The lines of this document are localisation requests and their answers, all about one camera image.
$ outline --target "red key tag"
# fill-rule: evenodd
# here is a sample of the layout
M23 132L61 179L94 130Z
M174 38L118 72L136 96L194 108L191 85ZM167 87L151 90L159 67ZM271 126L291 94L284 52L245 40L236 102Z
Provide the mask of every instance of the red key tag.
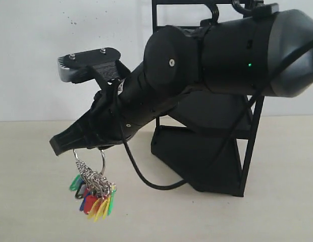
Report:
M84 206L84 213L85 214L89 214L92 206L97 201L97 199L98 198L93 196L93 195L89 195L89 196L86 197L85 206Z

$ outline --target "yellow key tag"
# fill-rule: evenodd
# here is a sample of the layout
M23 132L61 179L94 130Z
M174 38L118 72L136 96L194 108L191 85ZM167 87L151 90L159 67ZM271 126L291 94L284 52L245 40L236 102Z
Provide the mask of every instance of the yellow key tag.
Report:
M106 207L105 207L105 209L104 209L103 216L102 216L103 219L105 219L106 216L107 216L107 214L108 214L108 208L109 208L109 206L110 206L110 203L111 203L111 197L108 196L107 204L106 204Z
M103 216L103 213L104 213L104 208L106 207L106 204L107 204L107 199L105 199L101 206L99 207L97 213L96 213L96 217L95 217L95 222L99 219L99 217L102 217Z
M92 218L95 216L96 212L98 211L99 207L101 205L101 198L97 199L97 201L92 205L91 210L88 214L88 219Z

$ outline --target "beige table surface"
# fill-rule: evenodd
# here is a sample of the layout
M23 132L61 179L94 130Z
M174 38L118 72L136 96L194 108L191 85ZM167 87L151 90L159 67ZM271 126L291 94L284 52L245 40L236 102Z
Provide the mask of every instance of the beige table surface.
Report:
M124 147L113 147L106 175L118 185L115 206L97 223L68 191L77 174L72 152L56 157L48 143L70 124L0 123L0 242L313 241L313 116L262 118L244 198L189 185L153 190ZM168 185L179 177L150 153L153 129L144 127L130 147L143 174ZM80 155L100 169L98 151Z

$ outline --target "black frame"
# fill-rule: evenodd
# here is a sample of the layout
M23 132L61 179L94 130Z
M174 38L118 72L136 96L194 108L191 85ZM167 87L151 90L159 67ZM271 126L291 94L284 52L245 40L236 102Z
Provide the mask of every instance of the black frame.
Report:
M214 0L216 4L231 4L231 0ZM156 32L158 26L157 6L158 5L204 5L207 1L200 0L152 0L152 28ZM256 2L254 0L242 0L241 4L251 9ZM196 28L191 26L181 26L183 28ZM260 97L255 105L254 112L250 109L245 116L242 125L237 129L234 138L230 142L230 148L226 151L225 157L219 160L219 165L213 168L209 173L205 173L203 167L209 162L210 153L215 152L217 147L207 146L206 143L213 144L221 141L228 128L239 110L242 109L248 101L247 96L237 95L218 95L210 93L200 93L194 97L187 97L179 103L179 106L169 113L169 116L180 123L189 126L188 128L163 126L160 123L160 117L156 118L156 128L151 142L151 152L161 161L167 164L172 170L178 173L193 188L200 192L214 192L221 194L230 194L237 197L244 197L245 185L250 168L251 158L253 154L256 134L258 130L259 120L262 113L264 97ZM209 120L210 126L205 127L198 124L197 121L191 120L190 110L196 106L201 106L205 102L220 103L221 107L207 107L207 113L203 113L202 117ZM243 166L239 158L237 140L248 140ZM194 143L204 146L204 149L198 149Z

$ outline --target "white wall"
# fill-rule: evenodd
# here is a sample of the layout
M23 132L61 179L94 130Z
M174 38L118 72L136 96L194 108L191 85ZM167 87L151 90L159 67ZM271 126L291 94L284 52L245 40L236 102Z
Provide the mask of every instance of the white wall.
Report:
M0 121L77 119L98 86L61 82L57 57L110 46L135 68L151 34L150 2L0 0ZM282 10L298 8L313 17L312 0L278 2ZM231 14L240 17L230 6L220 9L220 21ZM159 18L167 24L198 24L208 16L203 6L181 6L161 8ZM267 98L265 115L313 114L312 106L313 86L294 99Z

